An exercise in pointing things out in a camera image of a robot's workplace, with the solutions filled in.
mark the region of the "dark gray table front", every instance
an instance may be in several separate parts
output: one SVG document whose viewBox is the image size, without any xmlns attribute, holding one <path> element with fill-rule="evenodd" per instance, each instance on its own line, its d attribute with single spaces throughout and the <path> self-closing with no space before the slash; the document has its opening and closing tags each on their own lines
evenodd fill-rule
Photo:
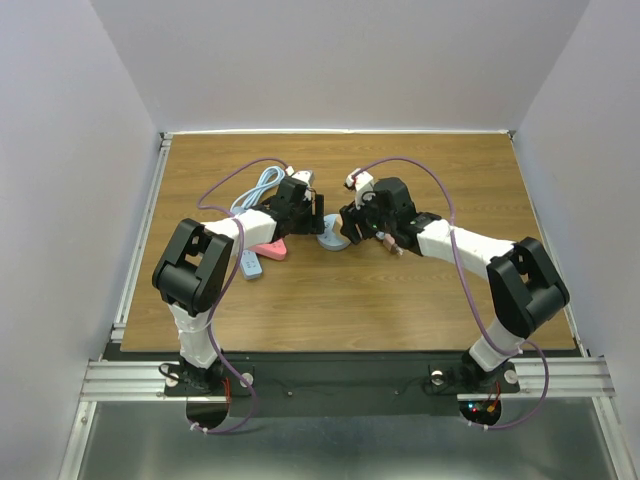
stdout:
<svg viewBox="0 0 640 480">
<path fill-rule="evenodd" d="M 532 401 L 505 402 L 505 420 Z M 99 405 L 80 478 L 413 480 L 615 478 L 593 404 L 548 400 L 520 427 L 483 432 L 428 416 L 255 419 L 190 432 L 184 405 Z"/>
</svg>

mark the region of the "white metal frame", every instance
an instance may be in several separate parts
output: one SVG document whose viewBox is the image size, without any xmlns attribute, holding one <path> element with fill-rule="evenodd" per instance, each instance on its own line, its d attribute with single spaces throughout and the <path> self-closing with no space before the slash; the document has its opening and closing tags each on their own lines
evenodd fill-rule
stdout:
<svg viewBox="0 0 640 480">
<path fill-rule="evenodd" d="M 382 134 L 382 133 L 502 133 L 507 131 L 437 131 L 437 130 L 213 130 L 198 132 L 175 132 L 179 134 L 266 134 L 266 133 L 342 133 L 342 134 Z M 118 311 L 113 324 L 111 341 L 120 342 L 124 334 L 129 315 L 129 307 L 133 297 L 140 262 L 149 235 L 151 220 L 162 183 L 164 169 L 171 148 L 174 133 L 162 134 L 162 145 L 158 154 L 158 162 L 152 179 L 145 212 L 138 232 L 136 246 L 129 266 L 129 272 L 123 290 Z M 533 202 L 531 202 L 536 222 L 542 234 L 542 240 L 557 265 L 555 251 L 544 234 Z M 609 376 L 606 362 L 602 358 L 588 357 L 582 344 L 571 308 L 565 309 L 569 326 L 584 358 L 551 358 L 548 359 L 551 382 L 548 396 L 555 398 L 592 398 L 603 436 L 619 479 L 637 480 L 637 475 L 627 449 L 626 441 L 616 405 L 613 401 L 615 390 Z M 512 359 L 519 376 L 521 392 L 504 394 L 504 398 L 536 398 L 540 396 L 544 381 L 542 364 L 538 359 Z M 157 368 L 160 362 L 90 362 L 80 394 L 80 403 L 74 420 L 67 451 L 60 472 L 60 480 L 76 480 L 80 473 L 82 459 L 89 440 L 89 433 L 99 402 L 149 402 L 149 401 L 186 401 L 186 398 L 164 396 L 164 377 Z M 475 395 L 459 395 L 460 400 L 479 398 Z M 224 397 L 192 397 L 194 401 L 224 402 Z"/>
</svg>

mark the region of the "wooden table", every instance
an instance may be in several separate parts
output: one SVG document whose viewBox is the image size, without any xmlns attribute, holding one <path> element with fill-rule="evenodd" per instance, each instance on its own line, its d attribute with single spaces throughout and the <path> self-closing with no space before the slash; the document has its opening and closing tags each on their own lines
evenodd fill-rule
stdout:
<svg viewBox="0 0 640 480">
<path fill-rule="evenodd" d="M 222 218 L 198 211 L 198 197 L 216 180 L 257 157 L 276 156 L 296 169 L 312 169 L 325 194 L 325 213 L 353 199 L 348 173 L 372 160 L 404 155 L 435 170 L 450 189 L 457 224 L 483 235 L 520 240 L 540 237 L 506 135 L 189 135 L 176 136 L 133 296 L 122 350 L 177 351 L 173 318 L 151 274 L 180 220 Z M 256 165 L 207 199 L 229 207 L 255 185 L 268 164 Z M 393 162 L 375 178 L 398 176 L 419 211 L 448 218 L 436 184 L 418 168 Z M 389 254 L 376 240 L 341 252 L 321 248 L 315 236 L 289 236 L 282 262 L 261 258 L 264 274 L 238 275 L 214 318 L 228 350 L 448 350 L 466 349 L 479 336 L 454 267 L 412 254 Z M 482 317 L 493 306 L 486 282 L 469 274 Z M 564 314 L 534 338 L 543 348 L 572 348 Z"/>
</svg>

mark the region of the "brown object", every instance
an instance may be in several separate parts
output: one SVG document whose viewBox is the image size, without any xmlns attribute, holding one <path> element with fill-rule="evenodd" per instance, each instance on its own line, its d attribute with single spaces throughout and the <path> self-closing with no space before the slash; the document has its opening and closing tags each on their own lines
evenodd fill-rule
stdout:
<svg viewBox="0 0 640 480">
<path fill-rule="evenodd" d="M 196 201 L 215 181 L 257 157 L 276 156 L 315 172 L 325 213 L 353 200 L 343 187 L 356 167 L 406 155 L 428 164 L 450 189 L 456 224 L 482 235 L 540 237 L 506 135 L 189 135 L 176 136 L 142 259 L 122 349 L 177 351 L 176 327 L 151 274 L 176 225 L 186 217 L 222 218 L 198 211 Z M 215 191 L 205 203 L 229 207 L 255 185 L 268 163 L 255 165 Z M 437 185 L 413 165 L 392 162 L 375 178 L 400 177 L 418 210 L 448 218 Z M 452 265 L 406 253 L 389 255 L 377 240 L 330 252 L 315 236 L 289 236 L 287 258 L 261 258 L 264 274 L 238 275 L 214 318 L 227 350 L 466 349 L 479 332 Z M 469 280 L 488 325 L 493 307 L 486 282 Z M 534 337 L 543 348 L 572 348 L 563 314 Z"/>
</svg>

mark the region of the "white wall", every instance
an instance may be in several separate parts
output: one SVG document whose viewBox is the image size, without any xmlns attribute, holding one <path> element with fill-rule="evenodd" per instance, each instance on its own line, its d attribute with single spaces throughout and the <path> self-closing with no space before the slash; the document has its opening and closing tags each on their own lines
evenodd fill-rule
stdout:
<svg viewBox="0 0 640 480">
<path fill-rule="evenodd" d="M 57 478 L 156 128 L 86 0 L 0 2 L 0 476 Z"/>
<path fill-rule="evenodd" d="M 511 129 L 587 0 L 91 0 L 162 130 Z"/>
<path fill-rule="evenodd" d="M 524 177 L 605 354 L 640 467 L 640 3 L 592 0 L 515 136 Z"/>
</svg>

